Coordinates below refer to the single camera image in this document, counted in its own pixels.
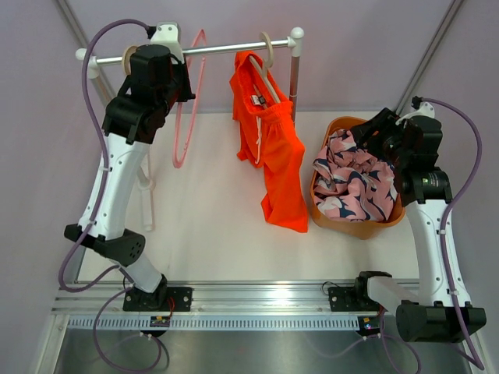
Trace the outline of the cream hanger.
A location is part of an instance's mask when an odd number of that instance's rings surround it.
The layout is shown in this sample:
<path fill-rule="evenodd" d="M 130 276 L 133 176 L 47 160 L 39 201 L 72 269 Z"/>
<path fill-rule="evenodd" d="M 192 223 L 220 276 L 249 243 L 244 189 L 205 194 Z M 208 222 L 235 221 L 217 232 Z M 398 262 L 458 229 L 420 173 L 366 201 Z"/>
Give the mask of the cream hanger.
<path fill-rule="evenodd" d="M 122 54 L 122 70 L 126 76 L 129 76 L 131 74 L 131 66 L 130 66 L 130 59 L 132 55 L 136 52 L 137 46 L 136 45 L 131 45 L 129 46 L 126 50 L 124 50 Z"/>

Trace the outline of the pink shark print shorts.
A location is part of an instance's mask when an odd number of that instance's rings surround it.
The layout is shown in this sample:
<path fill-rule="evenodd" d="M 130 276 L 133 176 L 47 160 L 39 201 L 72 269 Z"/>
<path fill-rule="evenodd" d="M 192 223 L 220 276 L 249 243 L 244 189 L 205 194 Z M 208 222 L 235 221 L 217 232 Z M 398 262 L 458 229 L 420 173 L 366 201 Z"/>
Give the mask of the pink shark print shorts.
<path fill-rule="evenodd" d="M 398 193 L 392 166 L 357 147 L 352 133 L 327 137 L 313 162 L 313 203 L 332 221 L 386 221 Z"/>

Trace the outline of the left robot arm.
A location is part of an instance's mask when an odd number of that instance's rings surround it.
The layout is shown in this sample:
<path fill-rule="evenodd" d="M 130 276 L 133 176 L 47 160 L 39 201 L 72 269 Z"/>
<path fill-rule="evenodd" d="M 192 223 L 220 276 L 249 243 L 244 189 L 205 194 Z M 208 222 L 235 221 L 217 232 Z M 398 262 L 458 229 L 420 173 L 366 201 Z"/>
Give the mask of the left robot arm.
<path fill-rule="evenodd" d="M 130 73 L 105 109 L 106 149 L 90 195 L 90 211 L 64 236 L 119 265 L 133 288 L 126 311 L 156 311 L 168 305 L 168 282 L 144 254 L 146 239 L 125 227 L 126 208 L 142 161 L 172 106 L 192 100 L 181 52 L 160 44 L 139 46 Z"/>

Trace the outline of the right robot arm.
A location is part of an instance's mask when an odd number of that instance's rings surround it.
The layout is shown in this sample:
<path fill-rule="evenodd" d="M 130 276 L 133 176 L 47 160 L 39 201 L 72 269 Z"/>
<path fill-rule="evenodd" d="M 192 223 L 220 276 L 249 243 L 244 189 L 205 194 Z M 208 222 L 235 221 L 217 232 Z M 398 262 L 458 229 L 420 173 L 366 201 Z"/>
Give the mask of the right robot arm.
<path fill-rule="evenodd" d="M 390 274 L 365 271 L 353 300 L 376 304 L 396 318 L 405 342 L 461 343 L 485 326 L 484 309 L 472 305 L 461 278 L 451 226 L 453 196 L 448 175 L 437 166 L 443 138 L 431 110 L 399 117 L 388 108 L 352 128 L 356 144 L 394 168 L 395 188 L 414 237 L 419 268 L 416 294 Z"/>

